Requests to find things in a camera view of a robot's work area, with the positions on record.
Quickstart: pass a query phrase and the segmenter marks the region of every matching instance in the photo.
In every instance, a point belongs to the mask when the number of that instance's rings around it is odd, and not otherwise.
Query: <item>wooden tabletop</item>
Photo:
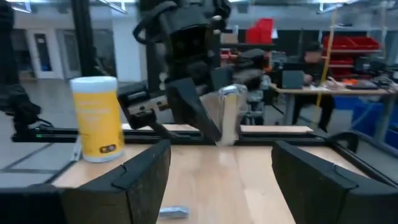
[[[198,131],[187,124],[163,124],[170,131]],[[124,123],[123,129],[131,129],[129,124]],[[139,130],[152,130],[150,127],[143,127]],[[306,133],[311,132],[312,129],[307,126],[254,126],[254,125],[241,125],[241,131],[244,132],[272,132],[272,133]]]
[[[347,88],[339,88],[337,90],[311,90],[308,86],[303,86],[302,89],[283,89],[277,88],[276,84],[271,84],[270,87],[278,93],[291,93],[291,94],[318,94],[322,95],[388,95],[393,94],[393,90],[387,91],[383,89],[378,90],[349,90]]]
[[[127,145],[122,157],[103,164],[79,161],[54,184],[78,187],[148,147]],[[364,175],[327,147],[302,149]],[[158,223],[294,224],[271,164],[271,147],[268,146],[172,146],[169,180],[162,206],[186,206],[190,215],[186,219]]]

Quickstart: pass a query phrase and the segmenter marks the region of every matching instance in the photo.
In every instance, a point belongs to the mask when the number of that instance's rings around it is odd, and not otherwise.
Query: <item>white door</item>
[[[80,77],[80,63],[75,31],[58,30],[57,37],[61,50],[62,68],[65,79]]]
[[[27,40],[34,72],[37,78],[62,78],[57,66],[57,40],[55,33],[47,29],[28,29]]]

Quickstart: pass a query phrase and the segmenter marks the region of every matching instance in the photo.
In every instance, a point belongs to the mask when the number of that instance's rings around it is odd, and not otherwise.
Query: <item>yellow pole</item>
[[[322,72],[322,77],[321,77],[321,82],[320,82],[321,84],[326,81],[326,75],[327,75],[328,69],[329,69],[331,46],[333,44],[333,38],[335,37],[336,17],[337,17],[337,9],[335,9],[333,11],[333,15],[331,17],[330,35],[329,35],[329,41],[328,41],[328,48],[327,48],[327,51],[326,51],[325,66],[323,66],[323,72]],[[317,127],[315,119],[318,117],[317,108],[320,107],[321,98],[322,98],[322,92],[319,91],[318,92],[318,97],[317,97],[317,103],[316,103],[317,107],[315,108],[314,116],[313,116],[313,119],[312,119],[312,129],[315,129]]]

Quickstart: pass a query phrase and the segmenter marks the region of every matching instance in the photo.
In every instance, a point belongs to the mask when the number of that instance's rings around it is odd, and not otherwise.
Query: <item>workbench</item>
[[[194,130],[189,126],[165,126],[170,130]],[[279,131],[281,134],[304,134],[311,131],[303,126],[243,126],[242,129],[247,132]],[[148,147],[149,145],[144,144],[127,144],[122,157],[102,164],[80,160],[53,184],[58,187],[79,187],[126,162]],[[301,146],[300,148],[366,176],[362,169],[348,162],[341,153],[330,147]],[[186,219],[158,221],[158,223],[295,223],[272,171],[271,149],[271,146],[172,145],[169,180],[162,207],[181,205],[188,207],[190,214]]]
[[[338,90],[312,90],[308,86],[303,86],[301,90],[283,89],[271,84],[270,88],[277,93],[284,94],[286,99],[286,109],[283,118],[283,125],[291,125],[293,120],[295,95],[343,95],[343,96],[386,96],[383,102],[382,116],[378,121],[374,139],[377,142],[384,142],[386,138],[391,114],[397,97],[397,90],[349,90],[347,88],[339,88]]]

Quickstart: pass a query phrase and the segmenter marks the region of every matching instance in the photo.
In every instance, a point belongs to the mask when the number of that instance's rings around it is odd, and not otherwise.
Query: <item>blue bin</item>
[[[398,132],[389,129],[386,134],[386,143],[398,149]]]
[[[356,120],[362,117],[364,112],[368,113],[367,115],[355,126],[353,129],[369,136],[373,136],[376,130],[377,122],[381,118],[381,113],[383,109],[382,103],[357,103],[355,104],[353,117],[351,119],[351,123],[356,123]],[[398,107],[394,108],[394,112],[390,118],[390,124],[398,123]]]
[[[353,110],[362,101],[357,96],[334,96],[336,110]]]

